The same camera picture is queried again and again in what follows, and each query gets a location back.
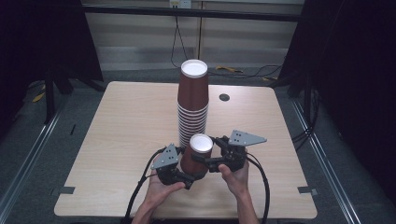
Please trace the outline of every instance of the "floor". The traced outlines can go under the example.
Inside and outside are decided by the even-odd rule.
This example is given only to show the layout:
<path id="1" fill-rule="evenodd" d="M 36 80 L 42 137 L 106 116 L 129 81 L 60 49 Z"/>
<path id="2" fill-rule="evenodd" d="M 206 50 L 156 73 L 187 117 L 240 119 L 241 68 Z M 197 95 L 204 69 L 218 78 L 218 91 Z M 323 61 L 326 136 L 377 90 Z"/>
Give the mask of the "floor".
<path id="1" fill-rule="evenodd" d="M 273 69 L 265 67 L 259 74 L 270 73 Z M 259 68 L 244 70 L 247 74 L 255 74 Z M 105 71 L 104 79 L 105 83 L 99 84 L 105 86 L 113 80 L 177 82 L 178 70 Z M 264 87 L 269 84 L 259 76 L 211 76 L 209 80 L 210 84 L 221 85 Z M 73 93 L 56 93 L 59 114 L 51 126 L 43 125 L 45 98 L 37 103 L 32 102 L 42 83 L 33 83 L 12 128 L 1 139 L 0 223 L 120 223 L 120 219 L 114 217 L 57 217 L 53 214 L 57 201 L 53 190 L 64 185 L 103 96 L 102 92 L 94 91 L 77 80 L 71 81 L 75 88 Z M 288 86 L 275 88 L 290 137 L 296 137 L 304 130 L 304 123 L 300 122 L 298 114 L 303 96 L 290 99 L 287 90 Z M 47 133 L 47 137 L 38 138 L 41 133 Z M 306 180 L 315 193 L 313 198 L 318 216 L 311 220 L 269 219 L 267 223 L 396 223 L 394 204 L 340 138 L 324 105 L 318 108 L 314 133 L 320 142 L 320 149 L 313 147 L 316 143 L 314 138 L 306 140 L 300 147 L 303 138 L 295 143 L 295 147 L 299 148 L 297 154 Z M 185 222 L 156 221 L 162 224 Z M 218 220 L 189 220 L 189 223 L 203 222 L 220 223 Z"/>

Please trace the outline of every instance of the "wire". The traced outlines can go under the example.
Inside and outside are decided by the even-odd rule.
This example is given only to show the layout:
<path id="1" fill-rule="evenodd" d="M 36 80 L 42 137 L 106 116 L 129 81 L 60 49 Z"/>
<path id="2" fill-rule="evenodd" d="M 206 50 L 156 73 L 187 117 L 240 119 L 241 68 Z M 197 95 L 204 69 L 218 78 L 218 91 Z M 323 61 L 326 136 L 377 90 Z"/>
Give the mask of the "wire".
<path id="1" fill-rule="evenodd" d="M 270 75 L 272 75 L 273 73 L 275 73 L 277 70 L 279 70 L 281 67 L 283 66 L 283 64 L 281 65 L 265 65 L 262 66 L 261 68 L 259 68 L 259 70 L 253 74 L 253 75 L 246 75 L 246 74 L 220 74 L 220 73 L 214 73 L 214 72 L 208 72 L 208 74 L 212 77 L 230 77 L 230 78 L 250 78 L 250 77 L 268 77 Z M 263 74 L 263 75 L 259 75 L 260 71 L 266 67 L 276 67 L 276 69 L 274 69 L 272 72 L 267 73 L 267 74 Z"/>
<path id="2" fill-rule="evenodd" d="M 150 178 L 150 177 L 155 176 L 155 175 L 148 175 L 148 176 L 146 176 L 146 178 Z"/>
<path id="3" fill-rule="evenodd" d="M 42 84 L 44 84 L 44 80 L 38 80 L 38 81 L 36 81 L 34 84 L 31 84 L 31 85 L 28 87 L 28 90 L 30 90 L 30 89 L 32 89 L 32 88 L 34 88 L 34 87 L 40 86 L 40 85 L 42 85 Z"/>
<path id="4" fill-rule="evenodd" d="M 262 173 L 262 181 L 264 182 L 264 187 L 265 187 L 265 207 L 264 207 L 264 214 L 262 215 L 262 224 L 265 224 L 268 218 L 268 211 L 270 208 L 270 186 L 268 184 L 268 179 L 267 176 L 265 175 L 264 170 L 262 169 L 262 166 L 260 165 L 259 162 L 255 162 L 251 158 L 247 157 L 247 160 L 250 161 L 253 165 L 255 165 L 260 173 Z"/>
<path id="5" fill-rule="evenodd" d="M 180 29 L 178 28 L 178 19 L 177 19 L 177 17 L 175 17 L 175 20 L 176 20 L 176 29 L 175 29 L 175 34 L 174 34 L 174 43 L 172 45 L 171 63 L 172 63 L 172 65 L 174 67 L 179 68 L 180 66 L 175 65 L 175 63 L 173 61 L 174 53 L 175 53 L 175 44 L 176 44 L 176 36 L 177 36 L 177 34 L 178 34 L 178 36 L 180 38 L 181 46 L 182 46 L 183 52 L 184 52 L 184 57 L 186 57 L 186 60 L 188 60 L 189 57 L 187 57 L 186 48 L 184 48 L 183 38 L 181 37 Z"/>
<path id="6" fill-rule="evenodd" d="M 176 45 L 176 36 L 178 34 L 178 37 L 180 39 L 181 42 L 181 47 L 183 48 L 183 52 L 184 52 L 184 57 L 186 58 L 186 60 L 189 59 L 189 57 L 187 57 L 187 53 L 186 53 L 186 48 L 184 47 L 184 42 L 183 42 L 183 38 L 181 37 L 181 33 L 180 33 L 180 29 L 178 27 L 178 19 L 177 17 L 175 17 L 176 20 L 176 29 L 175 29 L 175 33 L 174 33 L 174 41 L 173 41 L 173 45 L 172 45 L 172 54 L 171 54 L 171 63 L 174 67 L 179 68 L 180 66 L 177 66 L 175 64 L 175 62 L 173 61 L 174 59 L 174 54 L 175 54 L 175 45 Z M 275 73 L 277 70 L 279 70 L 281 67 L 283 66 L 283 64 L 281 65 L 265 65 L 263 67 L 261 67 L 254 75 L 246 75 L 246 74 L 220 74 L 220 73 L 215 73 L 215 72 L 208 72 L 208 74 L 212 77 L 229 77 L 229 78 L 250 78 L 250 77 L 268 77 L 270 75 L 272 75 L 273 73 Z M 260 71 L 263 68 L 266 67 L 275 67 L 276 69 L 268 74 L 264 74 L 264 75 L 259 75 Z"/>
<path id="7" fill-rule="evenodd" d="M 247 154 L 251 157 L 253 157 L 253 159 L 260 165 L 260 167 L 262 167 L 262 165 L 260 164 L 259 160 L 257 160 L 257 158 L 255 156 L 253 156 L 252 154 L 248 153 Z"/>
<path id="8" fill-rule="evenodd" d="M 145 171 L 143 172 L 142 177 L 140 178 L 140 180 L 137 182 L 137 186 L 136 186 L 136 188 L 134 189 L 134 193 L 132 194 L 131 199 L 129 200 L 128 208 L 126 209 L 126 212 L 125 212 L 125 217 L 124 217 L 124 219 L 121 221 L 122 224 L 127 224 L 127 223 L 129 224 L 129 223 L 131 223 L 131 220 L 130 220 L 130 218 L 129 218 L 129 215 L 131 214 L 132 205 L 134 205 L 134 199 L 136 198 L 137 193 L 139 192 L 140 188 L 142 188 L 143 183 L 145 183 L 145 181 L 147 180 L 147 178 L 151 176 L 151 175 L 146 176 L 146 173 L 148 172 L 149 166 L 151 165 L 152 160 L 154 160 L 154 158 L 155 158 L 158 154 L 162 153 L 165 149 L 166 149 L 166 147 L 157 150 L 157 151 L 151 156 L 151 158 L 148 160 L 148 164 L 146 165 Z"/>
<path id="9" fill-rule="evenodd" d="M 298 151 L 304 145 L 304 143 L 311 137 L 311 134 L 314 132 L 315 125 L 318 120 L 320 99 L 318 93 L 315 90 L 314 90 L 314 97 L 312 98 L 311 103 L 314 108 L 314 118 L 312 121 L 309 121 L 310 126 L 306 128 L 302 133 L 297 134 L 296 136 L 291 138 L 293 143 L 297 143 L 303 140 L 303 142 L 295 149 L 296 151 Z"/>

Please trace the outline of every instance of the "black cable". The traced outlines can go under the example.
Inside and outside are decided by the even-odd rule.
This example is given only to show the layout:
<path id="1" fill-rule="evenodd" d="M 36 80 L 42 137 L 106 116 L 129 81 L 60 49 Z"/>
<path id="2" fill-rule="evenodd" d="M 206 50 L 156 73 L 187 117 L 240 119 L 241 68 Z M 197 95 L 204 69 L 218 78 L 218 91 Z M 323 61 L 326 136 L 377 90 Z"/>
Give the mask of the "black cable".
<path id="1" fill-rule="evenodd" d="M 262 173 L 262 181 L 264 182 L 265 187 L 265 207 L 264 207 L 264 215 L 262 216 L 262 224 L 265 224 L 268 218 L 268 211 L 270 209 L 270 186 L 268 184 L 267 176 L 265 175 L 264 170 L 259 162 L 255 162 L 251 158 L 247 157 L 247 160 L 250 161 L 253 165 L 255 165 L 260 173 Z"/>
<path id="2" fill-rule="evenodd" d="M 201 1 L 201 8 L 204 8 L 204 1 Z M 201 40 L 202 40 L 202 17 L 199 18 L 197 59 L 201 59 L 201 43 L 202 43 Z"/>
<path id="3" fill-rule="evenodd" d="M 177 17 L 176 17 L 176 29 L 177 29 L 177 32 L 178 32 L 178 37 L 180 38 L 181 47 L 183 48 L 184 57 L 186 57 L 186 60 L 188 60 L 189 57 L 187 57 L 186 48 L 184 48 L 183 38 L 181 38 L 180 29 L 178 28 L 178 20 L 177 20 Z"/>
<path id="4" fill-rule="evenodd" d="M 151 165 L 151 163 L 152 163 L 152 160 L 154 160 L 154 158 L 155 158 L 158 154 L 162 153 L 165 149 L 166 149 L 166 147 L 157 150 L 157 151 L 151 156 L 151 158 L 149 159 L 148 164 L 146 165 L 145 171 L 143 172 L 142 177 L 140 178 L 140 180 L 137 182 L 137 186 L 136 186 L 136 188 L 134 189 L 134 193 L 132 194 L 131 199 L 129 200 L 128 208 L 126 209 L 126 213 L 125 213 L 125 217 L 124 217 L 124 219 L 121 221 L 122 224 L 129 224 L 129 223 L 130 223 L 131 220 L 129 219 L 129 215 L 131 214 L 132 206 L 134 205 L 134 199 L 136 198 L 137 193 L 139 192 L 140 188 L 142 188 L 143 183 L 145 183 L 146 179 L 149 177 L 149 176 L 146 176 L 146 173 L 147 173 L 147 171 L 148 171 L 148 169 L 149 169 L 149 167 L 150 167 L 150 165 Z"/>
<path id="5" fill-rule="evenodd" d="M 178 19 L 177 19 L 177 17 L 175 17 L 175 20 L 176 20 L 176 29 L 175 29 L 175 34 L 174 34 L 174 43 L 172 45 L 171 63 L 172 63 L 172 65 L 174 67 L 179 68 L 179 66 L 175 65 L 175 63 L 173 61 L 173 57 L 174 57 L 174 53 L 175 53 L 176 35 L 177 34 L 178 34 L 178 36 L 180 38 L 181 46 L 182 46 L 183 52 L 184 52 L 184 57 L 186 57 L 186 60 L 188 60 L 189 57 L 187 57 L 186 48 L 184 48 L 183 38 L 181 37 L 180 29 L 178 28 Z"/>
<path id="6" fill-rule="evenodd" d="M 214 72 L 208 72 L 208 74 L 212 77 L 230 77 L 230 78 L 250 78 L 250 77 L 268 77 L 275 73 L 277 70 L 279 70 L 283 64 L 281 65 L 265 65 L 262 66 L 254 75 L 246 75 L 246 74 L 220 74 L 220 73 L 214 73 Z M 265 68 L 265 67 L 276 67 L 276 69 L 270 73 L 259 75 L 260 71 Z"/>
<path id="7" fill-rule="evenodd" d="M 318 120 L 319 102 L 320 102 L 319 95 L 316 91 L 314 91 L 314 97 L 311 100 L 311 104 L 313 105 L 314 108 L 314 117 L 312 121 L 310 121 L 310 126 L 306 128 L 302 133 L 297 134 L 296 136 L 291 138 L 293 143 L 297 143 L 304 140 L 299 146 L 297 146 L 296 151 L 298 151 L 304 145 L 306 140 L 308 140 L 308 138 L 311 137 L 311 134 L 314 132 Z"/>
<path id="8" fill-rule="evenodd" d="M 155 176 L 155 175 L 148 175 L 148 176 L 146 176 L 146 178 L 150 178 L 150 177 Z"/>
<path id="9" fill-rule="evenodd" d="M 260 165 L 260 167 L 262 167 L 262 165 L 260 164 L 259 160 L 257 160 L 257 158 L 255 156 L 253 156 L 252 154 L 248 153 L 247 154 L 251 157 L 253 157 L 253 159 Z"/>
<path id="10" fill-rule="evenodd" d="M 28 90 L 30 90 L 30 89 L 32 89 L 32 88 L 34 88 L 34 87 L 40 86 L 40 85 L 42 85 L 42 84 L 44 84 L 44 80 L 38 80 L 38 81 L 36 81 L 34 84 L 30 85 L 30 86 L 28 87 Z"/>

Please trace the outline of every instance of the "hand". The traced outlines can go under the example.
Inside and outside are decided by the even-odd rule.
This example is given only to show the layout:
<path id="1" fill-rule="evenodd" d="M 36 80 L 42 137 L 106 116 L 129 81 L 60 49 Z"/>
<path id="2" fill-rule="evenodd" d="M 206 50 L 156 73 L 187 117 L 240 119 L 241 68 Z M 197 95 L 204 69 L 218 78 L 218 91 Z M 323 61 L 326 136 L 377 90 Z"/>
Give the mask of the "hand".
<path id="1" fill-rule="evenodd" d="M 148 191 L 143 203 L 146 203 L 150 208 L 156 208 L 160 206 L 171 193 L 184 188 L 185 184 L 183 182 L 177 182 L 169 186 L 164 185 L 158 178 L 157 172 L 152 170 Z"/>
<path id="2" fill-rule="evenodd" d="M 248 161 L 245 161 L 242 169 L 235 172 L 232 172 L 224 164 L 219 165 L 219 170 L 227 183 L 228 189 L 236 198 L 248 192 Z"/>

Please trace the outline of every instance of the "wooden table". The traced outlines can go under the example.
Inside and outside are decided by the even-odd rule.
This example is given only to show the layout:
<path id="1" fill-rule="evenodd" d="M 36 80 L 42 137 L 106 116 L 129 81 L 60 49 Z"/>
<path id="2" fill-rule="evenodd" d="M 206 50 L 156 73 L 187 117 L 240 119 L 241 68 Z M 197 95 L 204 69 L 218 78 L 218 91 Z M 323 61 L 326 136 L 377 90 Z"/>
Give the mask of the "wooden table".
<path id="1" fill-rule="evenodd" d="M 65 182 L 73 194 L 61 194 L 58 216 L 123 217 L 150 156 L 175 143 L 177 84 L 112 82 Z M 219 96 L 226 93 L 230 100 Z M 275 93 L 270 88 L 209 86 L 206 134 L 230 136 L 232 130 L 268 139 L 250 146 L 267 175 L 271 190 L 269 218 L 314 218 L 309 193 Z M 212 157 L 219 156 L 214 147 Z M 132 216 L 143 202 L 148 181 L 134 202 Z M 264 184 L 258 169 L 249 168 L 249 189 L 258 217 L 264 211 Z M 172 194 L 155 212 L 160 218 L 236 218 L 236 201 L 219 173 L 207 174 L 190 190 Z"/>

